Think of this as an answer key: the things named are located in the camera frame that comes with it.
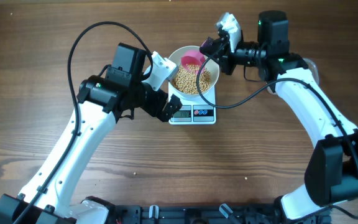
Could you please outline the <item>pink plastic scoop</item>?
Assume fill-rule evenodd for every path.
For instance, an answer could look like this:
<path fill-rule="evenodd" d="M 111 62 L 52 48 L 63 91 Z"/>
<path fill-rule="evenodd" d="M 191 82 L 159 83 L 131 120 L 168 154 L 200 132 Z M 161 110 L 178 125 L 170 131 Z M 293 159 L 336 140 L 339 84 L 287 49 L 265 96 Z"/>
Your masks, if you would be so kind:
<path fill-rule="evenodd" d="M 210 47 L 210 45 L 212 45 L 212 42 L 213 39 L 208 37 L 207 40 L 204 41 L 203 44 L 201 44 L 201 48 Z M 178 50 L 181 52 L 181 65 L 189 71 L 190 67 L 193 68 L 195 67 L 195 65 L 198 65 L 201 68 L 202 64 L 206 61 L 206 59 L 211 56 L 211 53 L 203 51 L 200 52 L 200 47 L 194 45 L 184 46 L 179 48 Z M 202 70 L 200 70 L 199 68 L 199 70 L 203 72 L 207 68 L 213 68 L 213 70 L 219 71 L 219 65 L 213 59 L 211 59 L 211 61 L 213 62 L 206 63 L 204 68 Z"/>

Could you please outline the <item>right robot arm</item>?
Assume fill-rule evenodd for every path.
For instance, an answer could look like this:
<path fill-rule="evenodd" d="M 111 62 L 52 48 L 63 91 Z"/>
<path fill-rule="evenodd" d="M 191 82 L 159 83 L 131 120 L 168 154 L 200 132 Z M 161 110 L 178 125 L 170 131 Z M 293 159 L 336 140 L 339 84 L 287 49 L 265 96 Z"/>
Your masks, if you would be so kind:
<path fill-rule="evenodd" d="M 295 113 L 314 148 L 303 184 L 276 199 L 270 221 L 321 223 L 341 202 L 358 199 L 358 127 L 320 89 L 305 59 L 290 52 L 286 14 L 261 12 L 256 42 L 244 40 L 231 13 L 215 27 L 219 37 L 206 40 L 200 52 L 228 75 L 238 65 L 256 67 L 265 87 Z"/>

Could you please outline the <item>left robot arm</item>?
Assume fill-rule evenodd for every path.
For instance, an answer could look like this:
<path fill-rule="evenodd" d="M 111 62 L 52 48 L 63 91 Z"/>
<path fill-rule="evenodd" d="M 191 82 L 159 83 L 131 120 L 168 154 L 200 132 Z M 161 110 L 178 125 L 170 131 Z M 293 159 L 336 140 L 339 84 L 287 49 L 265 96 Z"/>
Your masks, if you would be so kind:
<path fill-rule="evenodd" d="M 18 196 L 0 198 L 0 223 L 113 223 L 115 206 L 96 197 L 71 205 L 77 183 L 96 148 L 125 110 L 141 108 L 167 122 L 181 108 L 175 95 L 161 90 L 178 66 L 157 52 L 143 78 L 146 52 L 120 43 L 106 76 L 83 80 L 78 103 L 44 164 Z"/>

